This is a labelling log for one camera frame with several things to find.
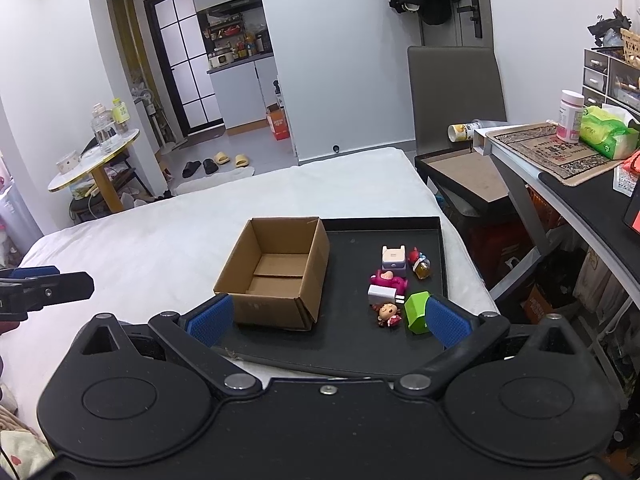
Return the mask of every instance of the white bed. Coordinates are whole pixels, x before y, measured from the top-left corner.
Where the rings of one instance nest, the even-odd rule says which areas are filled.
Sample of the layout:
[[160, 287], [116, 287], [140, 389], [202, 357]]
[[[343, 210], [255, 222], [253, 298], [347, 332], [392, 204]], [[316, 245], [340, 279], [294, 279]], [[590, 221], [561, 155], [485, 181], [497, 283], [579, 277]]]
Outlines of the white bed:
[[[163, 310], [191, 310], [211, 297], [246, 220], [263, 216], [440, 216], [449, 297], [475, 314], [495, 310], [460, 236], [404, 153], [383, 148], [345, 155], [163, 200], [39, 240], [23, 267], [84, 270], [93, 277], [95, 292], [90, 300], [35, 312], [0, 336], [2, 380], [15, 394], [18, 416], [38, 427], [40, 393], [92, 316], [111, 312], [137, 324]], [[240, 365], [263, 383], [272, 376], [302, 375]]]

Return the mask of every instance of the blue gripper pad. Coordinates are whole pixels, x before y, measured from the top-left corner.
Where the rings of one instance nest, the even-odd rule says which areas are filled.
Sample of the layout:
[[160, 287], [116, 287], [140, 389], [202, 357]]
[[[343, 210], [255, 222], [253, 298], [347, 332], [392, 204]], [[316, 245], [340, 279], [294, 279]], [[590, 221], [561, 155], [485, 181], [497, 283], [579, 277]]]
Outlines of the blue gripper pad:
[[426, 305], [426, 323], [444, 348], [451, 348], [473, 332], [478, 318], [446, 298], [431, 294]]
[[217, 294], [180, 316], [178, 324], [203, 345], [211, 348], [234, 322], [234, 304], [228, 294]]
[[18, 267], [14, 269], [9, 276], [13, 280], [23, 280], [24, 278], [35, 278], [37, 276], [51, 276], [52, 274], [60, 274], [60, 271], [54, 266], [48, 267]]

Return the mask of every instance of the range hood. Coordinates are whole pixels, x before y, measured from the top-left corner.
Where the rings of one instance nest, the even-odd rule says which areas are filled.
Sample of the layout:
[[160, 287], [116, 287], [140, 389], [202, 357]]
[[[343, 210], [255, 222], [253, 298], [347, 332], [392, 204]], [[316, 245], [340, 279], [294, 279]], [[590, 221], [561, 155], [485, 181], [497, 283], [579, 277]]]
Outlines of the range hood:
[[262, 6], [262, 0], [231, 0], [223, 4], [216, 5], [215, 7], [209, 7], [207, 14], [215, 16], [216, 18], [222, 18], [229, 14], [235, 14], [237, 12], [245, 12], [246, 10], [257, 9]]

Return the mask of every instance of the round table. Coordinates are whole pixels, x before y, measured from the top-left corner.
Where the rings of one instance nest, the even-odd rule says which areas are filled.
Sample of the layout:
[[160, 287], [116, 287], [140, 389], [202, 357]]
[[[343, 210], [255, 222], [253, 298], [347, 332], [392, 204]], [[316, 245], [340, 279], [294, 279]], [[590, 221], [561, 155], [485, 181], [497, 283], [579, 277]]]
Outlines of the round table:
[[71, 184], [77, 182], [87, 173], [91, 173], [95, 180], [96, 186], [100, 190], [102, 198], [109, 207], [109, 211], [112, 213], [119, 213], [124, 211], [124, 206], [118, 198], [118, 193], [113, 187], [113, 184], [104, 172], [104, 165], [107, 164], [116, 155], [119, 155], [127, 147], [138, 138], [140, 134], [139, 129], [129, 130], [126, 134], [122, 135], [122, 140], [116, 145], [115, 149], [109, 153], [104, 153], [100, 148], [87, 152], [81, 156], [80, 164], [65, 174], [57, 174], [53, 180], [49, 183], [47, 188], [50, 192], [59, 191]]

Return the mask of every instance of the beige slipper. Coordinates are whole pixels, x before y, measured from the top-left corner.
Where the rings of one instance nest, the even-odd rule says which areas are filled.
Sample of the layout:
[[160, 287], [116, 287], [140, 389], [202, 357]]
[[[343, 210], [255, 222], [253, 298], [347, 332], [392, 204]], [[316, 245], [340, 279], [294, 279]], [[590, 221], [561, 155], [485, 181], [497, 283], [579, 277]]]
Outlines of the beige slipper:
[[249, 165], [249, 159], [246, 155], [236, 155], [236, 168], [244, 168]]
[[229, 158], [228, 158], [228, 156], [226, 156], [226, 153], [224, 153], [224, 152], [218, 152], [216, 154], [216, 156], [213, 157], [213, 160], [215, 160], [216, 164], [219, 165], [219, 166], [221, 164], [226, 164], [226, 163], [229, 162]]

